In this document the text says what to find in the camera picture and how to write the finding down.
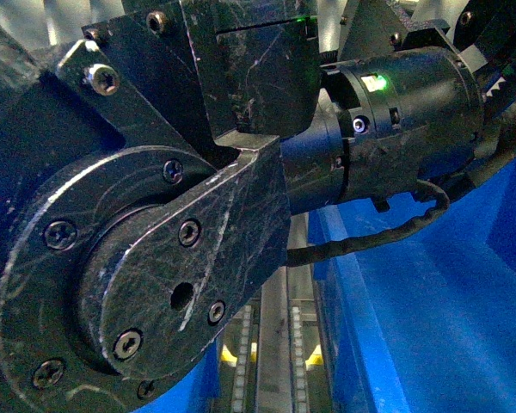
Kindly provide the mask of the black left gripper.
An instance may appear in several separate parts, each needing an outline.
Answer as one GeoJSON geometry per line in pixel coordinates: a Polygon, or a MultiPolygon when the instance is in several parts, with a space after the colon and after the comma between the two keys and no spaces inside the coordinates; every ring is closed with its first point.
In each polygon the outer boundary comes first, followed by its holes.
{"type": "Polygon", "coordinates": [[[340,19],[341,201],[459,200],[516,157],[516,1],[468,1],[452,37],[397,1],[340,19]]]}

